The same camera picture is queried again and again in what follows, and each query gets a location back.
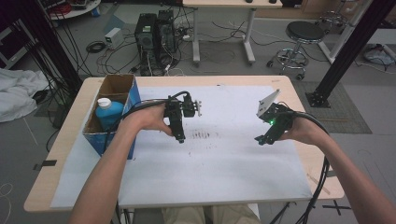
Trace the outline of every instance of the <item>round stool seat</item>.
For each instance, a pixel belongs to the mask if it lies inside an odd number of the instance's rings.
[[[286,34],[293,40],[313,44],[320,42],[325,36],[322,29],[307,21],[293,21],[286,28]]]

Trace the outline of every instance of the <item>right hand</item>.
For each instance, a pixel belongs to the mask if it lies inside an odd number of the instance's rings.
[[[293,139],[308,145],[318,146],[327,137],[329,135],[311,120],[295,118],[291,129],[282,134],[279,140]]]

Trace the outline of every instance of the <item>blue bottle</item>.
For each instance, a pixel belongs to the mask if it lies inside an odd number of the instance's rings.
[[[123,104],[116,101],[111,102],[108,98],[100,98],[98,104],[95,114],[100,120],[103,131],[106,132],[122,115]]]

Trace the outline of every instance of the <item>small white box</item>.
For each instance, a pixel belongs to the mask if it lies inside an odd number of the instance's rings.
[[[118,48],[124,41],[121,29],[113,28],[107,35],[105,35],[105,40],[110,49]]]

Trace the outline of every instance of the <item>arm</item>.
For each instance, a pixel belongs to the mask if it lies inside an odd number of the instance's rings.
[[[394,204],[315,123],[297,118],[292,128],[280,138],[283,139],[315,145],[325,154],[359,223],[396,223]]]
[[[163,122],[164,105],[143,109],[125,118],[105,154],[93,168],[78,195],[69,223],[109,223],[120,190],[122,173],[132,142],[142,130],[172,131]]]

